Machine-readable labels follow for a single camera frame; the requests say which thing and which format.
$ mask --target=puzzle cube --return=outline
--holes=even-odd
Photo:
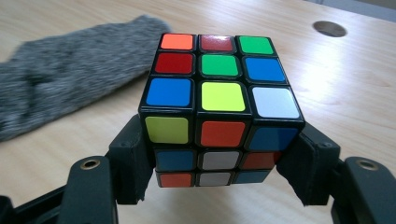
[[[304,127],[264,36],[163,34],[139,116],[162,188],[261,183]]]

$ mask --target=light wood surface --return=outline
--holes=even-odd
[[[388,21],[304,1],[3,0],[0,62],[23,41],[141,14],[177,33],[270,36],[306,120],[342,146],[342,159],[367,157],[396,174],[396,24]],[[321,35],[315,21],[348,33]],[[145,81],[0,143],[0,194],[21,205],[64,185],[75,161],[104,155],[136,113]],[[276,170],[262,184],[222,188],[160,189],[152,178],[145,201],[119,206],[120,223],[332,223],[330,209],[303,207]]]

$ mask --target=blue square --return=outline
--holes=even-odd
[[[186,78],[154,78],[146,103],[159,106],[188,106],[191,101],[191,80]]]
[[[239,173],[233,184],[261,183],[268,176],[270,171],[248,171]]]
[[[286,77],[278,59],[246,58],[247,76],[253,81],[286,83]]]
[[[248,150],[282,151],[294,139],[298,130],[295,128],[258,128],[252,129],[253,137],[248,144]]]
[[[194,169],[191,150],[163,150],[156,152],[157,171],[190,171]]]

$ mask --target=gray cloth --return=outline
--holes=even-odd
[[[141,16],[26,42],[0,63],[0,141],[111,93],[150,69],[169,26]]]

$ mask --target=green square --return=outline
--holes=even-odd
[[[189,121],[185,118],[146,117],[149,140],[153,143],[187,144]]]
[[[245,111],[241,85],[233,82],[204,82],[202,109],[207,111]]]
[[[270,41],[266,37],[259,36],[240,36],[239,41],[242,51],[245,53],[273,54]]]
[[[204,54],[202,73],[207,76],[238,76],[236,58],[233,55]]]

